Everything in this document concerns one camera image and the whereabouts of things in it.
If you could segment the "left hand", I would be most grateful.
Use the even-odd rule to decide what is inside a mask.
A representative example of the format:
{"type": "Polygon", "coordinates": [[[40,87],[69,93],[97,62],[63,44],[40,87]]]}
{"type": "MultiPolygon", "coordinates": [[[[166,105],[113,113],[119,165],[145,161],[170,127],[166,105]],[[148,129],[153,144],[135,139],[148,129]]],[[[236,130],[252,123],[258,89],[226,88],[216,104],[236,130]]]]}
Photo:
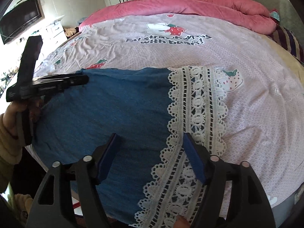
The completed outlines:
{"type": "Polygon", "coordinates": [[[34,123],[39,119],[41,108],[44,105],[42,99],[18,102],[13,101],[8,105],[3,114],[3,125],[10,135],[17,137],[17,113],[29,109],[29,119],[34,123]]]}

